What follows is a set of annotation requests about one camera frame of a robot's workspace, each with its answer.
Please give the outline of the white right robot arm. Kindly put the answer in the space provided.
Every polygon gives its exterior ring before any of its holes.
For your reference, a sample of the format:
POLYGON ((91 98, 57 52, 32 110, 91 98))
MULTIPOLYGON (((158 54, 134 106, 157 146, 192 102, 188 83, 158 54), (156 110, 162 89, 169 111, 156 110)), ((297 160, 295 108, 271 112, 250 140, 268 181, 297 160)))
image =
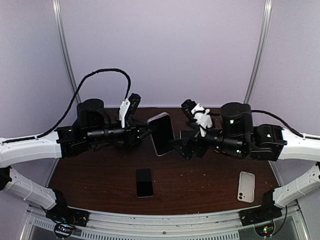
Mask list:
POLYGON ((259 220, 268 220, 276 211, 281 211, 290 202, 306 195, 320 186, 320 137, 300 133, 280 117, 263 111, 283 125, 253 125, 255 113, 247 103, 229 102, 219 109, 221 128, 212 122, 212 114, 201 104, 187 99, 181 105, 193 129, 185 138, 170 140, 170 145, 190 160, 193 155, 202 158, 207 150, 245 159, 272 161, 308 160, 314 165, 305 174, 285 186, 266 192, 261 206, 257 207, 259 220))

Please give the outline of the white phone case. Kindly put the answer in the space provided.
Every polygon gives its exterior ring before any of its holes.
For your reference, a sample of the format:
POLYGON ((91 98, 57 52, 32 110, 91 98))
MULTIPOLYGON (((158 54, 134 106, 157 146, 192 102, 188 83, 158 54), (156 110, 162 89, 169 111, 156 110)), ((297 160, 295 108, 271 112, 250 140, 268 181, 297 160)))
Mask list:
POLYGON ((239 174, 237 200, 244 203, 253 203, 255 199, 255 175, 241 171, 239 174))

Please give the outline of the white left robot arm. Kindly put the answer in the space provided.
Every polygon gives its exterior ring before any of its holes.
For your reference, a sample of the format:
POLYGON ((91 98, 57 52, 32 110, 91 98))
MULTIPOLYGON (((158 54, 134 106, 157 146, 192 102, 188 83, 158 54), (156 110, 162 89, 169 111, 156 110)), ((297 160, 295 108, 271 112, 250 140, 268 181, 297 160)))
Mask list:
POLYGON ((139 103, 137 94, 126 98, 120 105, 119 120, 113 122, 101 99, 87 99, 77 105, 77 119, 71 126, 58 127, 41 136, 1 138, 0 189, 40 205, 50 217, 69 221, 72 211, 61 191, 33 182, 12 165, 39 159, 72 158, 99 144, 122 143, 125 148, 134 147, 155 129, 132 116, 139 103))

